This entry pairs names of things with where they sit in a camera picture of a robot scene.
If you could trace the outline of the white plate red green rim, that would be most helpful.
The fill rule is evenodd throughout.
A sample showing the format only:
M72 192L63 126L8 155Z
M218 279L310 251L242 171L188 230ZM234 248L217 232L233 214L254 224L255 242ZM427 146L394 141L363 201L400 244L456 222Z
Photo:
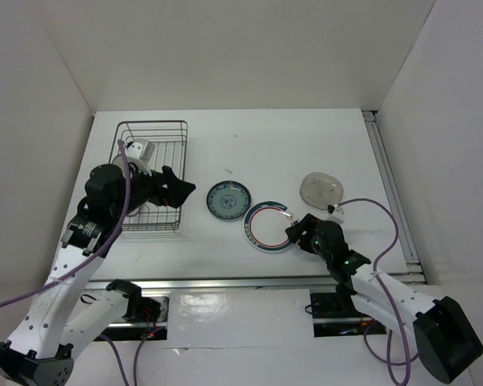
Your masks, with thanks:
M259 251L282 253L291 246L285 230L294 221L288 206L276 201L263 201L246 213L243 229L246 239Z

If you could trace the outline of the clear glass plate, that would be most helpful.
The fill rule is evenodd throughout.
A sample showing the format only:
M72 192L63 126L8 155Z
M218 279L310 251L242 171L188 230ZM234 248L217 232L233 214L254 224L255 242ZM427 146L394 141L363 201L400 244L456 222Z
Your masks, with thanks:
M312 172L303 178L299 195L307 204L320 210L327 210L329 205L337 205L344 195L341 182L321 172Z

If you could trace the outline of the blue patterned plate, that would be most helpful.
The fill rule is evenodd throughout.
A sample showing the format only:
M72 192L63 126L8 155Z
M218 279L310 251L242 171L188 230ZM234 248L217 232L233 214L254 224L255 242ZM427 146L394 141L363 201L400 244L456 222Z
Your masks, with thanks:
M251 203L248 188L233 180L215 184L206 195L207 209L219 220L231 221L242 218L250 209Z

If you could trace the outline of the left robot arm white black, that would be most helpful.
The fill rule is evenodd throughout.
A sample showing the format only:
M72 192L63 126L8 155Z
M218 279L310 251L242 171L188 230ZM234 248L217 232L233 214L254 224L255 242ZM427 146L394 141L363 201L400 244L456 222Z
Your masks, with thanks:
M118 319L153 327L161 304L145 298L138 285L122 279L76 317L71 316L91 276L122 231L125 217L147 202L180 208L196 189L169 166L144 174L129 166L95 167L85 197L61 239L52 274L16 330L0 342L0 376L20 385L64 385L77 356Z

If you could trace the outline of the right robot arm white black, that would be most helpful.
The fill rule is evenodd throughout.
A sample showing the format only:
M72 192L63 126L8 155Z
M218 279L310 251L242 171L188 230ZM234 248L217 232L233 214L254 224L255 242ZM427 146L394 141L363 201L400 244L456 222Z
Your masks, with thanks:
M483 355L483 344L456 300L423 294L375 267L349 247L338 223L306 215L285 233L326 264L338 284L339 312L366 314L404 338L439 382L450 384Z

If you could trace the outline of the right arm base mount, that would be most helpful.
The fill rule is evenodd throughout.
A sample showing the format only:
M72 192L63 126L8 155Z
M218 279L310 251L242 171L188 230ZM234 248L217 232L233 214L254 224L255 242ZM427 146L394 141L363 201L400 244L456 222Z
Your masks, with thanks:
M384 335L386 328L368 315L355 310L336 293L310 293L304 311L312 317L315 338L363 335Z

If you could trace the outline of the aluminium rail front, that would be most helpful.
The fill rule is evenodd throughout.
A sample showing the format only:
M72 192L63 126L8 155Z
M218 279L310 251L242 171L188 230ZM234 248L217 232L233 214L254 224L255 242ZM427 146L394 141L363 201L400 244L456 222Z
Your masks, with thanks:
M329 276L308 277L243 277L194 280L139 280L133 281L144 290L206 290L245 288L291 288L331 286L336 282Z

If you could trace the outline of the aluminium rail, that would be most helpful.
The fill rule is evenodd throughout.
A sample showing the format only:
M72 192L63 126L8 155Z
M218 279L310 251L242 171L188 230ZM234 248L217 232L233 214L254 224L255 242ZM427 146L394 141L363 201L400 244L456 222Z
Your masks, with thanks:
M331 286L336 282L329 276L308 277L243 277L194 280L139 280L133 281L144 290L206 290L245 288L291 288Z
M399 237L398 242L404 253L407 266L407 274L409 276L423 276L423 269L420 263L418 253L413 241L409 224L403 210L401 199L399 197L398 188L395 183L390 161L386 153L382 135L378 128L376 112L372 110L361 111L369 139L371 141L374 155L377 160L378 169L382 176L383 185L386 191L386 197L390 205L391 213L394 215L398 224Z

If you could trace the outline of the aluminium rail right side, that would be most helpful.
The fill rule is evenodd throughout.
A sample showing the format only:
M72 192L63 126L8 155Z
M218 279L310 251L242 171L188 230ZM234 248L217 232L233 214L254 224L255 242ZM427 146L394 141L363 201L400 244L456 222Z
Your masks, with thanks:
M369 139L371 141L374 155L377 160L378 169L382 176L383 185L386 191L386 197L390 205L391 213L394 215L398 224L399 237L398 242L404 253L407 266L407 274L409 276L423 276L423 269L420 263L418 253L413 241L409 224L403 210L401 199L399 197L398 188L395 183L390 161L386 153L382 135L378 128L376 112L372 110L361 111Z

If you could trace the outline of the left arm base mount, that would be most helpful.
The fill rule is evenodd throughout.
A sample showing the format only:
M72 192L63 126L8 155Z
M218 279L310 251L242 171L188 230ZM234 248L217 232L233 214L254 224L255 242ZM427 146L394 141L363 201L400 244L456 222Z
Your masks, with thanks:
M105 341L104 336L115 343L139 342L143 339L148 341L166 340L170 298L168 296L154 296L144 298L143 301L144 305L134 319L120 318L110 323L95 338L95 341Z

